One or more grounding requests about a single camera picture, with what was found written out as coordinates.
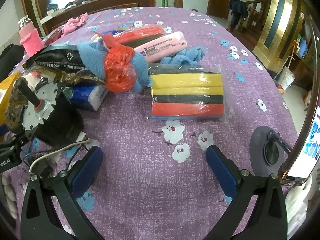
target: phone screen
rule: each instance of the phone screen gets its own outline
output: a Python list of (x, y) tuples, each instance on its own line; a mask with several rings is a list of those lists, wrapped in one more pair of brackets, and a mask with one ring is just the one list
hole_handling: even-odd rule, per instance
[(308, 134), (307, 140), (300, 152), (298, 158), (293, 163), (288, 172), (288, 176), (296, 178), (307, 178), (320, 155), (320, 107), (317, 106), (316, 117), (313, 121), (311, 131)]

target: floral tablecloth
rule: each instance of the floral tablecloth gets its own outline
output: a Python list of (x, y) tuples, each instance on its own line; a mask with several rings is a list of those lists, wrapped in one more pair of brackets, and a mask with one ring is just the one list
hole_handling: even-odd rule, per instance
[[(230, 87), (234, 118), (150, 122), (151, 96), (109, 93), (96, 113), (82, 111), (85, 132), (105, 153), (95, 183), (78, 199), (92, 224), (106, 239), (202, 239), (230, 203), (205, 160), (216, 144), (240, 169), (252, 172), (252, 132), (267, 125), (293, 146), (297, 133), (281, 94), (262, 64), (233, 35), (208, 16), (179, 8), (127, 8), (89, 15), (78, 30), (56, 44), (90, 41), (94, 31), (161, 24), (181, 31), (188, 47), (202, 46), (206, 68), (219, 64)], [(24, 153), (45, 148), (38, 140)], [(51, 159), (56, 172), (75, 149)], [(84, 152), (75, 160), (84, 156)], [(29, 176), (24, 164), (8, 171), (19, 214)], [(251, 203), (239, 230), (247, 223)], [(71, 232), (58, 209), (64, 228)]]

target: blue packaging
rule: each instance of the blue packaging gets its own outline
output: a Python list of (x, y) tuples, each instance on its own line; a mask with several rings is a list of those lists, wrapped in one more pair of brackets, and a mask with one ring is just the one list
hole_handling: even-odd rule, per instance
[(103, 99), (108, 93), (108, 90), (103, 85), (79, 85), (67, 88), (63, 92), (67, 96), (71, 104), (76, 108), (94, 112), (99, 109)]

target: white bucket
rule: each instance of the white bucket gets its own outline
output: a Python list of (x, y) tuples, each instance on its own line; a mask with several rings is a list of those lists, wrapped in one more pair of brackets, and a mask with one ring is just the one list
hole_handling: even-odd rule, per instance
[(295, 77), (292, 74), (291, 70), (288, 69), (287, 67), (284, 67), (284, 69), (280, 75), (280, 78), (279, 78), (279, 81), (282, 80), (282, 82), (280, 84), (282, 86), (282, 88), (284, 90), (286, 90), (288, 87), (291, 86), (291, 83), (294, 81), (294, 79), (295, 79)]

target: dark jacket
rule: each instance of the dark jacket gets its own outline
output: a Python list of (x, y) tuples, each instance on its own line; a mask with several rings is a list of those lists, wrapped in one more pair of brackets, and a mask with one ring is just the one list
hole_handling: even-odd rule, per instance
[(231, 14), (240, 13), (242, 16), (248, 17), (247, 7), (244, 2), (240, 0), (231, 0), (228, 7), (231, 10)]

